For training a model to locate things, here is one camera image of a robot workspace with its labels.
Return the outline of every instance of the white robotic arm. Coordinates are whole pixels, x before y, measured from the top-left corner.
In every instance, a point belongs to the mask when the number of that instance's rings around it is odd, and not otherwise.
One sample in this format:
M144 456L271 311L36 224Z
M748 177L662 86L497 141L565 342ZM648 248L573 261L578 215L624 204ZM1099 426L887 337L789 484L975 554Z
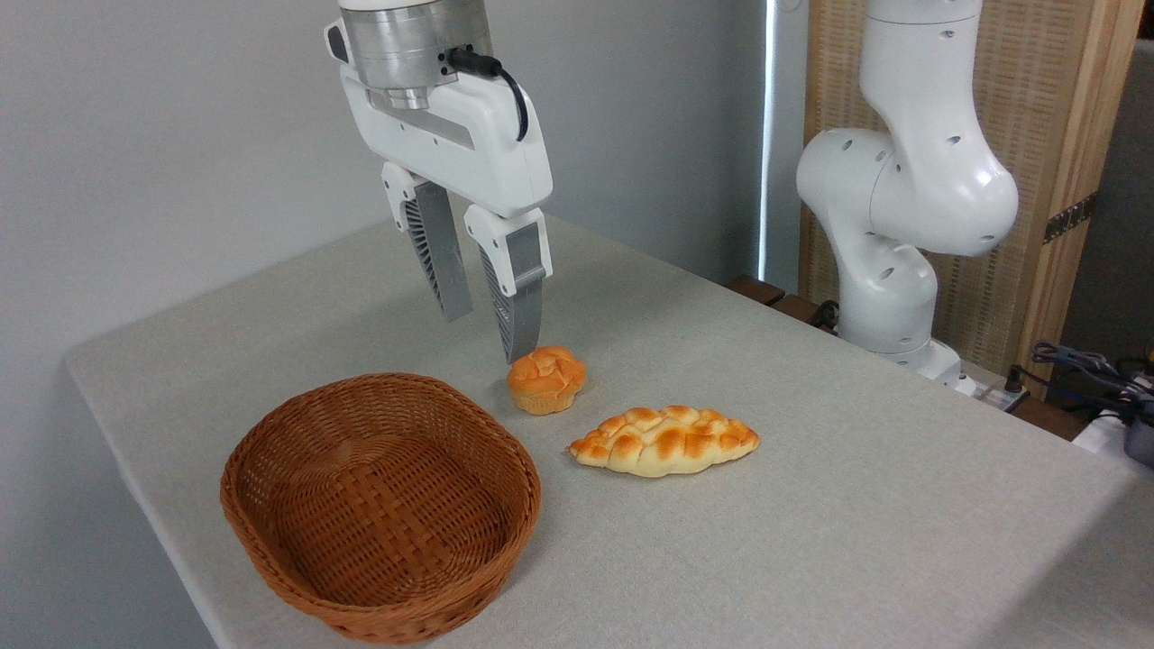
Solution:
M361 137L387 161L394 222L451 321L472 303L447 191L473 203L465 225L511 363L537 346L541 282L553 274L539 209L553 176L533 103L488 57L482 0L339 5L325 38Z
M937 278L917 248L984 254L1018 211L974 110L981 6L869 0L861 88L891 134L824 132L797 169L838 263L840 335L962 390L957 353L930 338Z

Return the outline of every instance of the woven basket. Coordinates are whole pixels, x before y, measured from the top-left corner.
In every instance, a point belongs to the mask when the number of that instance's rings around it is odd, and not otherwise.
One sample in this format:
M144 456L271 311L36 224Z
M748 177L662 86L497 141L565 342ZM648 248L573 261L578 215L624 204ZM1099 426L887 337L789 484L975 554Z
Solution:
M497 596L540 482L524 447L448 385L367 374L265 416L228 458L220 502L282 599L342 635L404 644Z

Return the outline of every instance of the bun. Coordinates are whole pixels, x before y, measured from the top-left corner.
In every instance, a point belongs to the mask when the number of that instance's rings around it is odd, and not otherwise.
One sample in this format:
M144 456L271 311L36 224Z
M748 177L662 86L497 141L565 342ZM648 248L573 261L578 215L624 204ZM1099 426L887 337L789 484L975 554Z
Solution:
M634 408L610 417L569 445L569 453L589 467L660 478L743 457L759 441L745 424L715 410L669 405L660 412Z
M514 405L525 412L561 412L585 385L585 364L563 346L537 348L512 364L505 381Z

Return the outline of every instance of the basket rim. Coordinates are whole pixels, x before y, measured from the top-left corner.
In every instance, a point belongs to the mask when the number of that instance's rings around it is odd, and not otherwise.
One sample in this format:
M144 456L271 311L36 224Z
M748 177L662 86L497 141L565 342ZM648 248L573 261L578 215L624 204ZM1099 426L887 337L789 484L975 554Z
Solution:
M484 431L487 433L487 438L505 443L517 457L519 463L519 469L524 475L525 482L529 486L526 493L526 507L525 515L520 521L517 521L514 527L514 534L510 535L509 539L501 546L501 549L484 565L479 566L467 575L451 581L434 591L424 594L418 597L412 597L403 602L381 604L376 606L364 606L357 604L344 604L340 602L334 602L331 599L325 599L313 595L297 581L290 579L286 572L272 561L272 553L269 552L268 544L257 535L256 527L253 524L248 514L245 512L243 507L239 500L239 493L237 492L237 472L243 463L245 458L250 454L252 449L255 448L263 439L263 435L258 434L258 430L265 427L268 422L276 417L276 415L285 408L288 408L300 401L307 398L314 398L319 394L339 391L345 389L350 385L358 385L362 382L409 382L419 383L424 387L433 388L440 390L448 396L458 405L464 406L472 415L481 419L484 424ZM515 438L509 431L504 428L492 415L485 411L482 408L477 405L472 400L462 394L459 390L452 386L435 379L433 376L425 376L421 374L411 374L405 372L383 372L383 373L368 373L360 374L357 376L350 376L346 379L340 379L338 381L332 381L323 386L319 386L310 390L304 391L299 395L292 396L277 408L270 410L261 420L250 428L241 441L237 445L233 452L230 454L227 462L225 463L225 470L220 478L220 502L224 508L225 519L228 521L230 525L238 537L241 537L241 546L245 553L248 555L249 560L257 568L257 573L264 577L269 587L282 596L282 598L292 597L298 602L294 604L301 604L310 609L316 609L320 611L334 611L343 613L381 613L381 612L397 612L402 613L407 609L424 609L429 610L434 607L447 607L452 606L458 603L458 600L464 599L471 594L477 594L486 583L496 582L497 584L503 584L511 573L512 566L516 564L516 559L524 551L525 546L529 544L532 537L533 529L535 528L537 520L540 515L541 508L541 485L540 477L537 473L537 468L533 464L532 457L529 452L520 443L520 441ZM503 565L508 559L511 559L509 566ZM440 604L439 606L430 606L430 604Z

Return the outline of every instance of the black cable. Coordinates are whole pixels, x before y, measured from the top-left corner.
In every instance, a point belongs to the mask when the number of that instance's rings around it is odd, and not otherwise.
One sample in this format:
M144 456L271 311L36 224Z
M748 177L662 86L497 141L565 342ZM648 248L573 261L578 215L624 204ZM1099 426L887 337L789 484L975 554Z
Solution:
M525 105L525 96L520 92L520 85L514 81L512 75L505 72L504 68L500 68L497 74L509 84L509 89L512 90L514 100L517 102L517 124L519 125L517 141L520 142L525 139L525 134L529 133L529 106Z
M1021 375L1029 378L1031 380L1037 382L1039 385L1046 386L1058 394L1069 396L1070 398L1076 398L1082 403L1093 405L1095 408L1101 408L1102 410L1112 410L1118 415L1130 418L1131 420L1137 418L1141 419L1148 425L1154 426L1154 413L1146 412L1146 406L1141 402L1133 402L1123 398L1102 398L1085 395L1082 393L1073 391L1062 386L1058 386L1054 381L1048 381L1037 374L1026 370L1021 365L1012 365L1011 370L1021 373Z
M505 72L501 61L493 57L478 54L477 52L460 47L449 50L447 60L457 72L475 74L485 79L500 76L509 84L509 89L512 90L514 100L517 102L517 141L520 142L524 140L525 134L529 133L529 106L525 104L525 95L522 94L520 85L517 84L511 74ZM445 68L441 72L448 73L448 69Z

